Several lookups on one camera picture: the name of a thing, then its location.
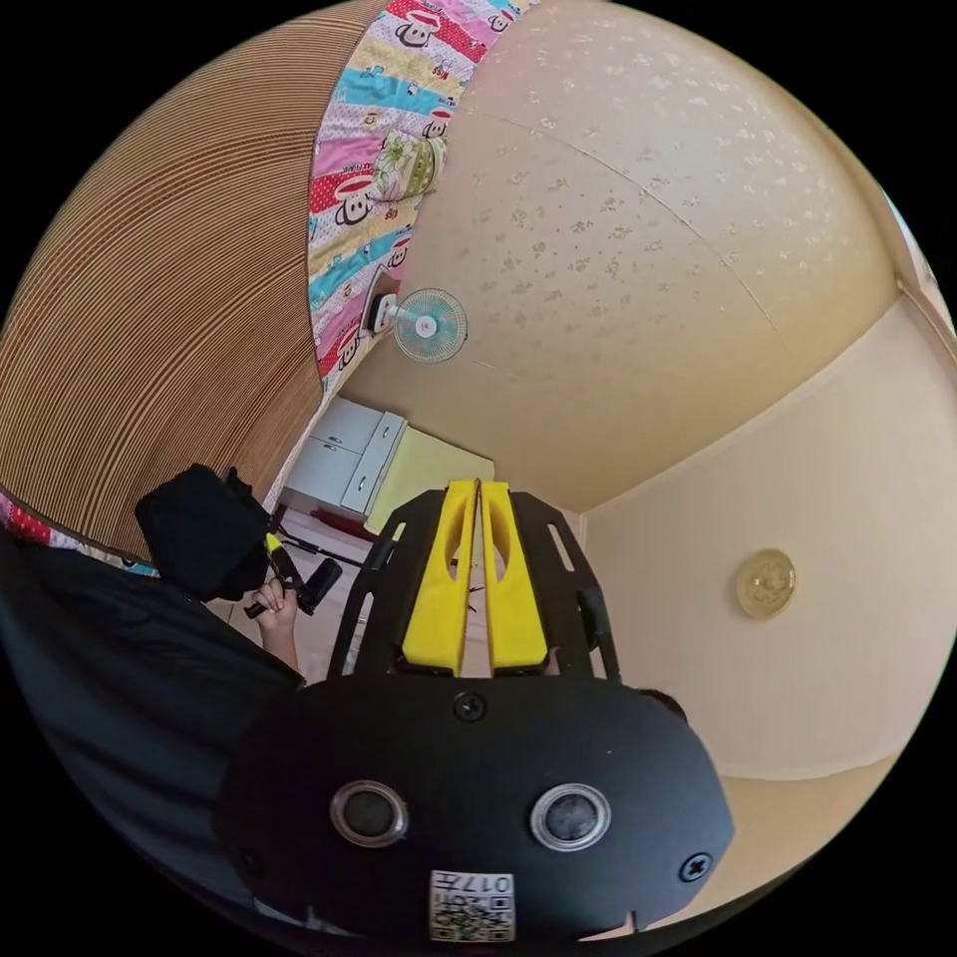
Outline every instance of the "person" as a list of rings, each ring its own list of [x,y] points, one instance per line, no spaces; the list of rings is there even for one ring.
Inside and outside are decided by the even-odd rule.
[[[305,684],[296,596],[268,581],[261,647],[166,581],[0,527],[0,646],[51,751],[148,864],[226,919],[315,952],[321,920],[258,904],[212,832],[230,759]]]
[[[253,592],[250,600],[266,609],[256,617],[263,650],[300,672],[294,638],[299,611],[295,589],[285,588],[278,578],[272,578]]]

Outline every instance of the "screw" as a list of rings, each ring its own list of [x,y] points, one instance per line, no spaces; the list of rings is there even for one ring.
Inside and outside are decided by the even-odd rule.
[[[262,862],[251,850],[247,850],[244,847],[237,847],[233,850],[233,853],[236,855],[236,858],[238,859],[239,866],[250,877],[262,876],[263,874]]]
[[[485,698],[472,691],[463,692],[455,699],[452,710],[460,721],[481,721],[485,717]]]
[[[685,883],[690,884],[693,880],[700,880],[709,870],[711,870],[711,854],[695,854],[681,865],[678,876]]]

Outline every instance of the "sticker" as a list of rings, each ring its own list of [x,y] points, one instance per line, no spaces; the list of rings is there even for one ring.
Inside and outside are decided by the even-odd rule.
[[[429,888],[432,940],[499,943],[515,939],[511,874],[434,870]]]

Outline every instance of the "cabinet drawer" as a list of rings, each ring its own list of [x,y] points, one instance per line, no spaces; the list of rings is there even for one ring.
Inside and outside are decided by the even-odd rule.
[[[330,505],[338,505],[361,459],[357,453],[331,443],[307,439],[286,487]]]
[[[361,455],[381,420],[381,412],[337,396],[313,428],[312,438]]]
[[[383,475],[392,462],[405,425],[406,421],[401,416],[394,416],[389,412],[383,415],[342,496],[343,508],[368,516],[375,493],[378,492]]]

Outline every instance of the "floral pillow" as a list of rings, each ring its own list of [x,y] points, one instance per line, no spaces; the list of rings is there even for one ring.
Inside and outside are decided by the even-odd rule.
[[[447,149],[445,137],[419,139],[390,131],[376,159],[369,197],[376,202],[396,202],[431,192],[445,165]]]

